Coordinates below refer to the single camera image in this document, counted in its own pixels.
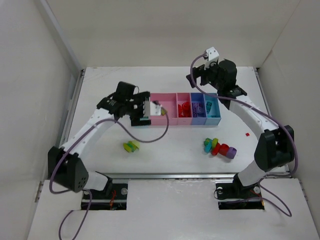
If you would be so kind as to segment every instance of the yellow toy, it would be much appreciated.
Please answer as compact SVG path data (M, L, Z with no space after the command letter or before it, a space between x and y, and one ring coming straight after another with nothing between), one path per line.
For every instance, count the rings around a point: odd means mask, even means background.
M123 144L123 148L128 153L133 153L135 150L140 148L140 142L138 142L137 140L129 141L129 142Z

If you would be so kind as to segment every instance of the red object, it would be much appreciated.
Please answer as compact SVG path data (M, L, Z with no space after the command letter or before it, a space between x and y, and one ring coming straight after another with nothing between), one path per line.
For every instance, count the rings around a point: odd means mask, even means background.
M109 202L109 204L110 204L110 209L112 209L112 207L113 207L113 205L114 205L114 201L115 201L116 195L117 195L116 190L113 190L113 192L112 192L112 198L111 198L111 200L110 200L110 202Z
M190 103L188 101L186 101L184 104L182 104L182 109L183 109L183 111L190 112Z
M191 113L190 113L190 103L186 101L185 103L182 104L182 110L183 110L183 116L185 118L190 118Z
M229 146L227 144L222 144L220 149L219 149L219 153L223 156L227 155L227 152L229 150Z
M180 104L178 104L178 112L179 114L182 114L182 106Z
M211 154L212 154L213 156L217 155L218 152L219 152L220 147L221 147L220 143L217 143L217 144L215 145L215 148L212 150Z

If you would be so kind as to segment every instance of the white wall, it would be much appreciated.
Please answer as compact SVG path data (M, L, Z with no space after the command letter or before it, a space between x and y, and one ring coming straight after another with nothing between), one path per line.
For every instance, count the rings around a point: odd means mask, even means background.
M214 46L260 67L299 0L48 0L84 67L188 66Z
M26 238L71 72L32 0L0 0L0 239Z
M294 128L296 176L320 232L320 0L301 0L259 75L271 113Z

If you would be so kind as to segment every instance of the white bracket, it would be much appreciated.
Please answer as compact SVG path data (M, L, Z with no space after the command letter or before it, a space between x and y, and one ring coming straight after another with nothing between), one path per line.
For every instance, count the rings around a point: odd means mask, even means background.
M241 95L236 99L251 105L253 108L258 108L248 96ZM279 126L269 118L260 115L241 103L231 101L229 110L240 117L242 121L244 121L244 123L252 130L257 139L260 138L260 135L264 133L265 130L272 131L279 128Z
M219 53L214 47L210 47L205 50L207 57L207 62L204 64L204 70L208 69L211 63L217 63L219 60Z

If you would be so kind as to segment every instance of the toy pile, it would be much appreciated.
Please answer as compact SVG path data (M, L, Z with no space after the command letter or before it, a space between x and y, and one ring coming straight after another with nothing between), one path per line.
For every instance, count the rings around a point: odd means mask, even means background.
M234 159L237 154L237 149L234 147L229 147L227 144L220 144L218 138L211 140L206 138L204 141L204 151L208 154L211 152L213 156L216 156L218 153L227 157L228 159Z

